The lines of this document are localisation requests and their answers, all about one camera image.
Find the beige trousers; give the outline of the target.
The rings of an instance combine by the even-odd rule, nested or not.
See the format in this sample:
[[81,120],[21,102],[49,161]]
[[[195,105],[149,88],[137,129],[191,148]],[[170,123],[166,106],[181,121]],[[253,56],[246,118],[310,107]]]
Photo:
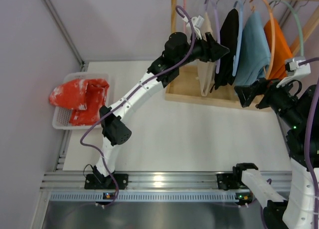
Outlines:
[[[213,36],[213,30],[211,26],[211,21],[209,19],[208,13],[205,12],[203,15],[204,22],[200,28],[202,38],[206,40],[205,34],[208,32]],[[200,86],[201,96],[207,96],[211,82],[213,81],[213,74],[215,72],[215,62],[202,62],[197,61],[197,76]]]

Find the purple hanger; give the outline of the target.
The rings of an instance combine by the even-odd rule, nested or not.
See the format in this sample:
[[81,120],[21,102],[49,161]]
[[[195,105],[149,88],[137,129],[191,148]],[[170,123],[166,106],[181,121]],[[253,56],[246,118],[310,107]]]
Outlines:
[[212,0],[205,0],[204,8],[205,8],[205,11],[208,12],[208,3],[211,3],[211,5],[213,7],[213,12],[214,12],[216,34],[217,34],[217,42],[220,43],[220,24],[219,24],[218,10],[217,10],[218,2],[219,2],[219,0],[217,0],[216,3],[214,3]]

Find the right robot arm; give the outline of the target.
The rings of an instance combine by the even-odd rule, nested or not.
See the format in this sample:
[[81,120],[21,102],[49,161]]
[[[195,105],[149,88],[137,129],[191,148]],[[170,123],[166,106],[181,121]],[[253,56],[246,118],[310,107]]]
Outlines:
[[289,198],[277,193],[253,163],[233,167],[238,183],[246,186],[262,209],[267,229],[317,229],[319,227],[319,88],[310,86],[301,97],[291,95],[292,82],[259,79],[235,86],[240,104],[248,107],[256,96],[257,109],[271,108],[288,126],[286,143],[292,169]]

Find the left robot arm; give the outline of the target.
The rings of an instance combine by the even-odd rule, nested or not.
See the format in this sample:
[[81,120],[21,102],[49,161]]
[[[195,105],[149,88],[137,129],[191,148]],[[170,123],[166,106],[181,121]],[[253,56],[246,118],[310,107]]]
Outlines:
[[111,181],[117,147],[127,142],[132,134],[125,125],[129,117],[177,78],[180,67],[196,60],[215,62],[229,53],[229,49],[219,44],[209,32],[205,33],[204,39],[195,37],[193,41],[188,43],[187,36],[182,32],[171,34],[161,56],[150,65],[138,84],[116,103],[100,108],[103,154],[93,168],[93,175],[102,184]]

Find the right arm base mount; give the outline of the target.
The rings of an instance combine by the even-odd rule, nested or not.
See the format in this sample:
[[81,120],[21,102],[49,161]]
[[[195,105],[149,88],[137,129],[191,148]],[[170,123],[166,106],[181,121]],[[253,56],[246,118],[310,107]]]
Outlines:
[[221,173],[216,175],[219,190],[236,190],[240,188],[237,177],[233,173]]

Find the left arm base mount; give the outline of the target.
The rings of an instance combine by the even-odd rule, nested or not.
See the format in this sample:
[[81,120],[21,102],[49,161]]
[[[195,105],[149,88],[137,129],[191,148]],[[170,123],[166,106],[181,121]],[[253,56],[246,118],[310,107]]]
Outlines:
[[[114,179],[118,184],[120,190],[124,190],[129,181],[128,174],[113,174]],[[87,174],[84,189],[86,190],[114,190],[116,188],[115,182],[110,176],[104,177],[103,175],[98,176],[96,174]]]

